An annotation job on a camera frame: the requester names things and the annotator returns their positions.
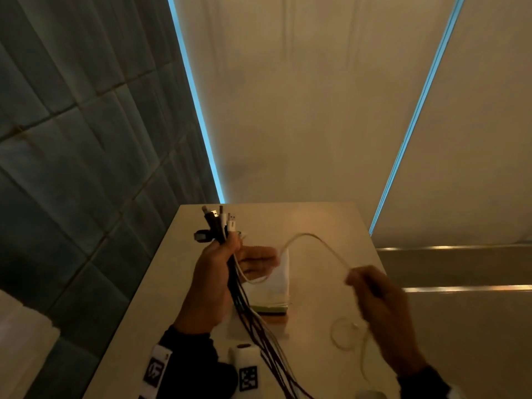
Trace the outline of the white marker tag band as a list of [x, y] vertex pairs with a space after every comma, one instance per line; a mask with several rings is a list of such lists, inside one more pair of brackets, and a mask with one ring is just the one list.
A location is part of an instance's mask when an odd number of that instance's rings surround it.
[[172, 350], [155, 345], [142, 378], [138, 399], [156, 399]]

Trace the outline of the blue light strip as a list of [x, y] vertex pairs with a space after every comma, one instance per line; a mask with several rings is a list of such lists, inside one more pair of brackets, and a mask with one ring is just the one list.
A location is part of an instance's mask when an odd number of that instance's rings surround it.
[[173, 25], [174, 25], [175, 32], [176, 32], [177, 39], [178, 39], [179, 49], [180, 49], [181, 57], [183, 60], [183, 66], [185, 69], [186, 78], [187, 78], [187, 81], [190, 87], [190, 93], [191, 93], [191, 97], [193, 100], [194, 109], [195, 109], [195, 113], [196, 113], [197, 120], [198, 120], [198, 125], [200, 128], [201, 134], [202, 134], [203, 144], [205, 146], [205, 150], [208, 156], [209, 167], [211, 170], [211, 174], [213, 176], [214, 185], [216, 188], [216, 194], [217, 194], [219, 202], [221, 204], [225, 204], [226, 200], [224, 197], [223, 187], [222, 187], [222, 183], [220, 180], [218, 168], [216, 166], [216, 157], [215, 157], [215, 154], [213, 153], [212, 145], [210, 143], [209, 131], [205, 123], [202, 104], [201, 104], [201, 101], [198, 95], [198, 91], [197, 91], [197, 87], [196, 87], [196, 83], [194, 79], [194, 74], [193, 74], [191, 63], [190, 63], [190, 57], [187, 51], [185, 38], [183, 36], [183, 30], [181, 28], [181, 24], [179, 20], [176, 0], [167, 0], [167, 1], [169, 4], [169, 9], [170, 9]]
[[434, 53], [434, 57], [432, 59], [431, 65], [429, 67], [426, 79], [425, 79], [423, 87], [422, 87], [422, 89], [421, 89], [421, 91], [419, 93], [419, 98], [418, 98], [418, 100], [416, 102], [416, 106], [413, 109], [413, 112], [412, 112], [412, 115], [411, 115], [411, 118], [410, 118], [410, 121], [409, 121], [409, 125], [406, 128], [406, 132], [404, 134], [404, 137], [403, 137], [403, 140], [401, 142], [401, 145], [400, 145], [400, 147], [398, 149], [396, 159], [395, 159], [395, 161], [393, 163], [393, 166], [392, 166], [392, 168], [390, 170], [388, 179], [387, 179], [386, 184], [385, 184], [385, 186], [383, 188], [382, 195], [381, 195], [380, 200], [378, 202], [378, 205], [376, 207], [374, 217], [373, 217], [373, 219], [372, 219], [372, 221], [370, 223], [369, 230], [368, 230], [370, 237], [373, 237], [374, 234], [375, 234], [375, 228], [376, 228], [376, 226], [378, 224], [378, 221], [379, 221], [379, 219], [380, 219], [380, 217], [382, 215], [383, 207], [385, 206], [386, 200], [387, 200], [387, 198], [389, 196], [390, 190], [391, 190], [391, 188], [393, 186], [393, 183], [395, 181], [395, 177], [397, 175], [398, 169], [400, 168], [402, 159], [403, 159], [403, 157], [405, 155], [405, 152], [406, 152], [406, 150], [408, 148], [409, 141], [410, 141], [410, 139], [411, 139], [411, 137], [413, 135], [413, 132], [414, 132], [416, 124], [417, 124], [417, 121], [419, 120], [419, 116], [420, 116], [420, 114], [422, 112], [423, 105], [424, 105], [424, 103], [425, 103], [425, 101], [427, 99], [427, 96], [429, 94], [431, 85], [432, 85], [432, 83], [434, 81], [434, 78], [436, 76], [438, 67], [439, 67], [439, 65], [440, 65], [440, 63], [442, 61], [442, 58], [443, 58], [443, 55], [445, 53], [446, 47], [448, 46], [449, 40], [450, 40], [450, 38], [452, 36], [453, 30], [454, 30], [455, 25], [456, 25], [456, 21], [458, 20], [458, 17], [460, 15], [462, 6], [464, 4], [464, 1], [465, 0], [454, 0], [452, 9], [450, 10], [450, 12], [448, 14], [445, 15], [445, 17], [447, 18], [447, 21], [446, 21], [444, 29], [441, 31], [440, 42], [438, 43], [437, 49], [436, 49], [436, 51]]

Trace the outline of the person's right forearm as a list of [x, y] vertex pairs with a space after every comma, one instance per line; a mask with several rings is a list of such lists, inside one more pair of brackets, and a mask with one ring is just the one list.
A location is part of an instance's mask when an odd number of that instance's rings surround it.
[[462, 395], [447, 384], [432, 366], [421, 371], [397, 377], [400, 399], [462, 399]]

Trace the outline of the person's right hand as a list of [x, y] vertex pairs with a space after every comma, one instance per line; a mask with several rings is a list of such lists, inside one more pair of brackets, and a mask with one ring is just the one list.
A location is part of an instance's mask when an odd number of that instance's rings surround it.
[[384, 297], [355, 290], [363, 319], [383, 359], [398, 377], [413, 375], [428, 365], [416, 341], [406, 293], [385, 274]]

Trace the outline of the person's left hand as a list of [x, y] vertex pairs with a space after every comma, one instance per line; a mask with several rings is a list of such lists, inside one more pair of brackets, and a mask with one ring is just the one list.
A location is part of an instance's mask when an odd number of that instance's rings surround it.
[[[217, 241], [212, 242], [196, 262], [191, 286], [173, 324], [180, 333], [211, 333], [232, 306], [227, 287], [229, 268], [227, 263], [218, 260], [219, 245]], [[234, 256], [243, 271], [243, 281], [269, 276], [280, 264], [278, 251], [269, 246], [245, 246], [242, 242]]]

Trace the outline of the white furniture piece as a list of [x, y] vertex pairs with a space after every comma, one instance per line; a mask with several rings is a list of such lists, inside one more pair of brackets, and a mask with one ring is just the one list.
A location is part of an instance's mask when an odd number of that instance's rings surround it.
[[0, 399], [24, 399], [59, 336], [49, 318], [0, 290]]

